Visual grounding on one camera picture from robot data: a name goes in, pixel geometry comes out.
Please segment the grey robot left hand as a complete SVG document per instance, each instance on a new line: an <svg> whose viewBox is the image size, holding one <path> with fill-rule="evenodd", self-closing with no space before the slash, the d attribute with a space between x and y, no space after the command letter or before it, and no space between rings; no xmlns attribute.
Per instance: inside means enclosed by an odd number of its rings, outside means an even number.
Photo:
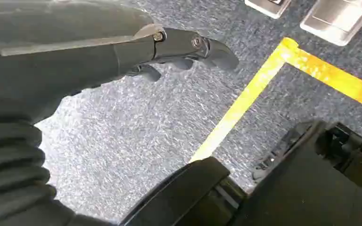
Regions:
<svg viewBox="0 0 362 226"><path fill-rule="evenodd" d="M235 54L111 0L0 0L0 121L36 123L66 96L124 76L157 81L153 64L235 69Z"/></svg>

